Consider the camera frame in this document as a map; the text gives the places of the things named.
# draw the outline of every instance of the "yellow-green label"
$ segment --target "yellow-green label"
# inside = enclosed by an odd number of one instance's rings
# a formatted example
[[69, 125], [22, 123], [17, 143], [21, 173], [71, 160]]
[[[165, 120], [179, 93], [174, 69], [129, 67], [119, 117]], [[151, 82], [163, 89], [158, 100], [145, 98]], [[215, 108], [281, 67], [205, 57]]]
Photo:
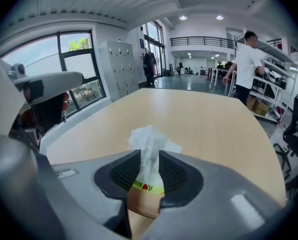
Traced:
[[162, 195], [165, 193], [164, 186], [150, 185], [150, 184], [142, 183], [138, 180], [135, 180], [132, 186], [138, 190], [146, 191], [154, 195]]

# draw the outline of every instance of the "black metal railing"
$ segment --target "black metal railing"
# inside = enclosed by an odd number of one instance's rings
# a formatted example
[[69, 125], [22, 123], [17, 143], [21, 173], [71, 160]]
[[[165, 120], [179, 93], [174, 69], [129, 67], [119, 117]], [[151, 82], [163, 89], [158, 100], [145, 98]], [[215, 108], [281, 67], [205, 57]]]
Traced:
[[[269, 44], [277, 47], [278, 49], [282, 50], [283, 49], [283, 42], [282, 42], [282, 39], [281, 38], [278, 38], [278, 39], [273, 39], [273, 40], [270, 40], [270, 41], [267, 41]], [[291, 46], [291, 53], [296, 53], [297, 50], [295, 48], [293, 48], [293, 46]]]
[[171, 46], [219, 46], [234, 49], [233, 40], [211, 36], [188, 36], [171, 38]]

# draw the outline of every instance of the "chair backrest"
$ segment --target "chair backrest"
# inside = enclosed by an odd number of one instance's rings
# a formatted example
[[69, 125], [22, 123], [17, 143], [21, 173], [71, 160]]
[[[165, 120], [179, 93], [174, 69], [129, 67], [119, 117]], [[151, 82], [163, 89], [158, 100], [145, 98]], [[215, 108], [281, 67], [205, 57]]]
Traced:
[[298, 122], [298, 94], [294, 97], [293, 101], [293, 113], [291, 123], [288, 128], [283, 132], [283, 135], [293, 135], [296, 133], [296, 126]]

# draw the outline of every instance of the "black office chair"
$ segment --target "black office chair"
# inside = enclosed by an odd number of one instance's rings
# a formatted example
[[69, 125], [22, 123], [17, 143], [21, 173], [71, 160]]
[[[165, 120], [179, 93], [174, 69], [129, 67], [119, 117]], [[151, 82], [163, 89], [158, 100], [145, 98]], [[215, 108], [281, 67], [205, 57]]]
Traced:
[[296, 133], [296, 126], [298, 123], [298, 94], [294, 98], [293, 101], [293, 113], [292, 113], [292, 119], [290, 125], [287, 127], [287, 129], [283, 132], [283, 140], [287, 143], [287, 149], [284, 150], [278, 143], [275, 143], [273, 146], [278, 147], [280, 151], [275, 151], [277, 155], [281, 156], [282, 158], [282, 165], [281, 169], [284, 170], [285, 164], [288, 166], [288, 170], [286, 171], [288, 177], [288, 173], [291, 171], [291, 165], [288, 159], [288, 154], [291, 152], [291, 157], [295, 155], [295, 153], [292, 151], [293, 146], [297, 140], [297, 136], [294, 134]]

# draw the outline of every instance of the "black hair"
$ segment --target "black hair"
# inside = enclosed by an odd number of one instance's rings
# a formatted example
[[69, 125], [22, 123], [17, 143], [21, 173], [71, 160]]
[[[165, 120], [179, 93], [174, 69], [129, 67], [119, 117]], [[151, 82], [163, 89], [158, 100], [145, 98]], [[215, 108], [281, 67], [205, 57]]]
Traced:
[[258, 36], [252, 32], [252, 31], [247, 31], [245, 34], [244, 34], [244, 40], [248, 41], [249, 38], [251, 37], [256, 37], [258, 38]]

